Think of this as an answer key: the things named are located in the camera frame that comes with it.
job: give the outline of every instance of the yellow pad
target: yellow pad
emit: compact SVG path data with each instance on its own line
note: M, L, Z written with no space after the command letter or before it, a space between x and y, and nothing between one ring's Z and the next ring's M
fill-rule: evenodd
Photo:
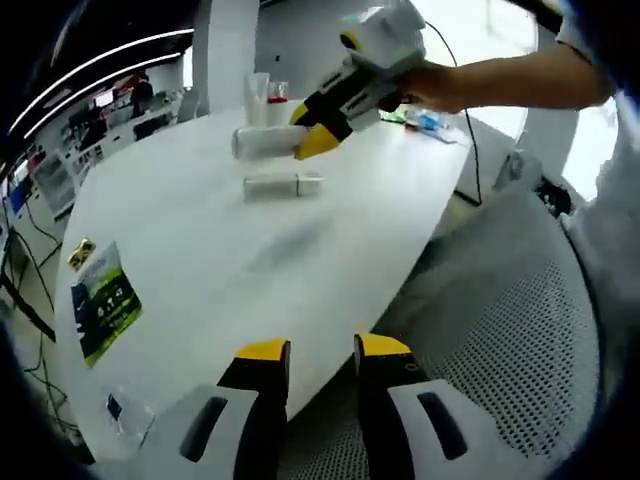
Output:
M286 342L286 338L274 338L267 342L251 343L238 350L235 358L246 358L249 360L273 360L279 362L282 357L282 349Z
M307 113L307 111L308 111L307 106L304 103L298 105L298 108L296 108L294 112L291 114L291 118L289 119L289 125L295 125L296 122L300 120L300 117L302 117L302 115Z
M294 157L297 160L304 160L305 158L333 150L339 145L340 142L327 130L327 127L316 123L304 136L304 140L298 147Z
M411 353L409 347L395 338L375 335L373 333L359 333L366 357L376 355L402 355Z

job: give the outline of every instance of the hand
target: hand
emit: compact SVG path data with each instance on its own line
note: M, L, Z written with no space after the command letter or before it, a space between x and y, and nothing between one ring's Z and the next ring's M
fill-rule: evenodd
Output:
M436 112L458 113L469 107L459 91L456 68L433 66L412 70L398 78L409 103L418 103Z

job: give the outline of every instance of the oval table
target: oval table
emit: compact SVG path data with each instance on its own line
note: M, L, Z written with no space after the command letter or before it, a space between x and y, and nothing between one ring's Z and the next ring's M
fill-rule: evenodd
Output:
M156 414L216 384L243 345L291 340L289 418L338 371L410 273L451 196L468 145L379 123L324 155L239 161L243 111L164 130L91 170L65 233L55 298L66 391L96 459L132 447L105 410L121 388ZM243 179L317 172L313 198L246 202ZM140 318L90 369L66 258L83 237L118 245Z

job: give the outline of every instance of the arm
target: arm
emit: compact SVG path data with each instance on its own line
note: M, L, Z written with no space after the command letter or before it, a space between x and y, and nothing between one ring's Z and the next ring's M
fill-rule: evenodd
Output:
M578 110L613 93L606 77L565 44L522 57L414 70L401 82L426 106L452 113L490 105Z

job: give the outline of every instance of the cable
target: cable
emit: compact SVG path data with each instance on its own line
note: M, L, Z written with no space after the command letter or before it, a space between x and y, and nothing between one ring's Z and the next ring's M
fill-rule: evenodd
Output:
M51 235L50 233L45 232L40 227L38 227L38 225L36 225L36 222L33 219L33 214L31 213L31 207L29 207L29 202L26 201L26 202L24 202L24 204L27 207L27 213L29 214L29 220L31 220L31 225L33 225L33 228L35 228L41 234L43 234L43 235L49 237L51 240L53 240L53 242L56 244L56 248L58 248L60 246L60 242L58 242L58 239L56 237L54 237L53 235Z
M7 199L9 199L9 191L10 191L10 181L7 178ZM31 262L33 263L33 267L36 270L36 273L38 274L38 278L40 279L40 283L42 283L42 288L44 288L44 292L45 295L47 296L47 300L49 301L49 305L51 306L51 311L54 312L54 306L53 306L53 300L51 299L51 294L49 293L49 289L47 288L47 284L44 281L44 278L42 277L42 272L40 272L40 268L38 267L38 264L36 262L35 257L33 256L33 252L31 251L31 247L29 247L29 244L27 243L27 241L24 239L24 237L22 236L22 234L20 234L20 232L18 232L15 229L11 229L9 227L9 217L7 215L7 207L6 204L4 202L4 199L2 199L2 207L3 207L3 211L4 211L4 218L5 218L5 222L6 222L6 228L7 228L7 248L10 250L11 248L11 241L12 241L12 235L17 235L20 240L22 241L22 244L24 245L25 249L27 250L27 253L29 254L29 257L31 258ZM13 267L11 266L11 252L8 251L7 252L8 255L8 261L9 261L9 266L10 266L10 273L11 273L11 283L14 283L14 278L13 278ZM44 380L41 379L40 377L38 377L34 372L36 372L40 366L42 366L42 370L44 373ZM31 367L31 368L27 368L24 370L25 373L30 374L33 378L35 378L36 380L38 380L39 382L41 382L42 384L44 384L45 389L47 391L47 396L49 397L49 401L51 402L51 407L53 408L53 412L55 414L55 417L52 417L49 413L47 413L47 415L49 417L52 417L55 422L57 423L58 427L60 428L60 430L62 431L63 435L67 435L67 428L69 429L75 429L78 430L77 426L74 426L72 424L70 424L69 422L65 422L64 420L62 420L60 418L60 413L59 413L59 409L62 405L64 405L67 400L68 400L68 396L66 393L64 393L62 391L62 389L60 389L58 386L56 386L55 384L51 383L51 381L49 380L49 368L47 366L47 360L44 357L44 339L43 339L43 333L40 332L40 345L38 347L38 362L36 364L35 367ZM56 404L55 398L53 396L53 392L52 389L55 389L63 398L62 403L60 403L59 405Z
M53 306L53 300L51 299L51 294L49 293L49 289L47 288L47 284L45 283L44 278L42 277L42 272L40 272L40 268L38 268L38 264L36 263L36 259L33 256L33 252L31 251L31 247L29 247L29 244L27 243L27 241L24 239L24 237L22 236L22 234L20 232L18 232L15 229L10 230L10 232L13 233L14 235L17 235L20 238L20 240L22 241L22 244L24 245L24 247L26 248L27 253L29 254L29 257L31 259L31 262L33 263L33 267L35 268L36 273L38 274L38 278L40 279L40 283L42 283L42 288L44 288L44 293L47 296L47 300L49 301L49 305L51 306L51 311L54 312L55 309L54 309L54 306ZM51 388L54 387L58 391L62 391L62 390L60 388L56 387L49 380L49 368L47 366L47 360L44 357L44 355L42 355L41 358L42 358L42 371L44 373L44 380L41 380L41 381L44 383L44 385L46 387L47 395L49 397L49 400L51 401L51 407L53 408L53 412L54 412L56 420L58 422L58 426L60 427L60 430L62 431L62 433L64 435L67 435L67 430L66 430L66 428L64 426L64 423L66 423L66 422L63 422L63 420L60 418L60 414L58 412L59 407L56 406L56 401L53 398L53 393L51 392Z
M44 278L42 278L42 272L40 272L40 268L38 267L38 263L36 262L36 259L33 256L33 253L31 252L31 248L29 247L29 244L27 243L27 241L24 239L24 237L22 236L22 234L19 231L17 231L16 229L12 229L11 232L13 234L17 235L18 237L20 237L20 240L22 241L22 244L27 249L27 253L29 254L29 258L31 259L31 262L33 262L33 267L35 268L36 273L38 274L38 278L40 279L40 283L42 283L42 288L44 288L44 293L47 296L47 300L49 301L49 305L51 306L51 311L54 311L53 300L51 299L51 294L49 293L49 289L47 288L47 284L45 283Z
M438 30L433 24L427 22L426 20L424 23L426 23L429 26L429 28L431 28L434 32L438 34L438 36L440 37L440 40L442 40L442 43L444 43L444 46L447 47L447 51L449 52L449 55L451 55L453 64L457 67L458 60L456 60L456 56L451 51L449 44L440 33L440 30ZM482 205L482 192L480 191L480 156L478 155L478 142L476 141L476 136L473 133L473 127L471 126L471 117L469 117L469 111L466 108L464 109L464 116L467 119L467 125L469 126L469 134L471 135L471 140L473 141L473 150L475 153L475 163L476 163L476 189L478 191L478 206L479 206L479 205Z
M7 202L9 201L9 177L6 178L6 182L7 182L7 196L5 197ZM15 285L15 278L13 277L13 265L11 263L11 236L10 236L10 232L11 232L11 227L9 227L9 215L7 215L7 204L5 203L5 199L2 199L2 210L4 211L4 222L5 222L5 228L7 229L7 261L9 263L9 276L11 278L11 283L13 283Z

